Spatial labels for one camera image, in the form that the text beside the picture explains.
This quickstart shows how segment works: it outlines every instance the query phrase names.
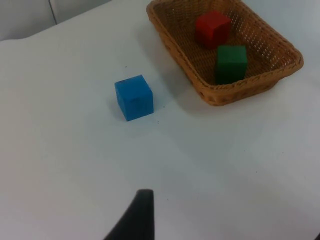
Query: white wall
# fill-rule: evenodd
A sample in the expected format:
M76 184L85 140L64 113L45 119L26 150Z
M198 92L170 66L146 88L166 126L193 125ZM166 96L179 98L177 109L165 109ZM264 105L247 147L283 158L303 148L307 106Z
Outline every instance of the white wall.
M57 23L73 18L109 1L110 0L50 0Z
M25 38L53 25L48 0L0 0L0 41Z

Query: table surface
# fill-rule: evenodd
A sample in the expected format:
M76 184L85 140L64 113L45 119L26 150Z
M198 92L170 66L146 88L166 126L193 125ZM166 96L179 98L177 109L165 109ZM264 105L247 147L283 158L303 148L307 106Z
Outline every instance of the table surface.
M145 12L113 0L0 43L0 239L101 240L136 190L157 240L313 240L320 232L320 2L245 2L304 55L270 91L212 107ZM114 82L155 113L126 122Z

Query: wooden block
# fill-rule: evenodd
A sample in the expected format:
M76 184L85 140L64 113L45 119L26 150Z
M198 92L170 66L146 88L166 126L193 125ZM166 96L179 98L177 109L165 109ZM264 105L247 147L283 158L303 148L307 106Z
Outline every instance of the wooden block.
M231 19L217 11L208 12L195 22L195 40L208 49L215 49L227 42Z
M154 112L153 93L142 75L114 84L116 99L127 121Z
M247 66L245 46L219 46L215 65L215 83L217 85L232 84L244 79Z

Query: black object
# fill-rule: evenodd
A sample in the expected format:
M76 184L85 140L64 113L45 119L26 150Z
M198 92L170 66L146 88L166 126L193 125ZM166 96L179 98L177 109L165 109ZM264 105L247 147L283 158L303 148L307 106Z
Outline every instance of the black object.
M130 206L104 240L154 240L154 191L136 192Z

